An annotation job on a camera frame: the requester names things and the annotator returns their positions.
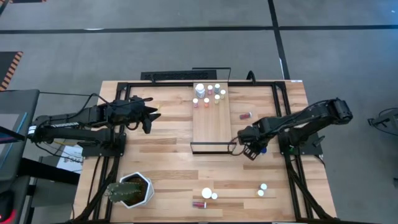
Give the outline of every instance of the white cap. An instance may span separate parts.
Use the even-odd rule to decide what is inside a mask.
[[[195,87],[196,90],[204,90],[205,86],[202,83],[197,84],[197,86]]]
[[[262,197],[262,196],[264,196],[264,191],[259,190],[259,191],[257,191],[257,194],[258,194],[260,197]]]
[[[217,198],[218,198],[217,193],[212,193],[212,194],[211,194],[211,198],[212,198],[212,199],[217,199]]]
[[[208,199],[211,197],[211,190],[210,188],[206,187],[201,191],[201,196]]]
[[[260,188],[261,188],[262,190],[267,190],[268,186],[267,186],[266,184],[261,184],[261,185],[260,185]]]

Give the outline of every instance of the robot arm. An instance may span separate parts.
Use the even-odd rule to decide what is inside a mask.
[[[240,145],[245,145],[245,156],[254,160],[267,147],[268,142],[286,129],[291,146],[299,146],[311,134],[327,127],[330,124],[347,124],[353,115],[347,104],[338,98],[323,100],[308,106],[304,110],[283,117],[261,118],[238,131]]]

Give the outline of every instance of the wooden tabletop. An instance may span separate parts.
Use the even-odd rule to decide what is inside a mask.
[[[117,84],[117,81],[103,82],[100,95],[112,101]],[[304,109],[308,103],[303,83],[286,81],[286,87],[292,112]],[[231,86],[228,92],[232,137],[259,118],[275,116],[270,87]],[[126,130],[127,145],[120,160],[118,179],[138,171],[151,179],[155,195],[146,206],[130,210],[115,203],[111,222],[295,221],[285,162],[279,153],[277,138],[269,143],[268,152],[255,161],[245,156],[193,155],[190,149],[193,87],[134,87],[131,96],[133,94],[153,97],[154,100],[146,105],[159,108],[162,116],[152,123],[148,135],[141,128]],[[240,120],[239,115],[247,112],[252,113],[252,118]],[[77,215],[86,206],[96,160],[93,157],[84,161],[74,203]],[[313,156],[302,156],[302,160],[309,191],[325,211],[335,217],[324,166]],[[102,161],[93,193],[98,188],[101,164]],[[263,197],[258,197],[256,192],[261,183],[266,183],[268,189]],[[204,202],[201,197],[204,187],[216,192],[218,199],[206,200],[207,209],[193,208],[192,202]],[[297,192],[305,217],[302,194]],[[104,197],[100,218],[104,217],[106,201]]]

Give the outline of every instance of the black stripe on floor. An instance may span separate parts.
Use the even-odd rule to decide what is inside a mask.
[[[0,91],[7,89],[21,61],[22,52],[0,52]]]

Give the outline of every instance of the table leg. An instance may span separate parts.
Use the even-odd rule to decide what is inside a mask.
[[[80,174],[59,169],[37,161],[22,158],[19,164],[18,175],[28,175],[31,177],[53,180],[66,184],[77,185]]]

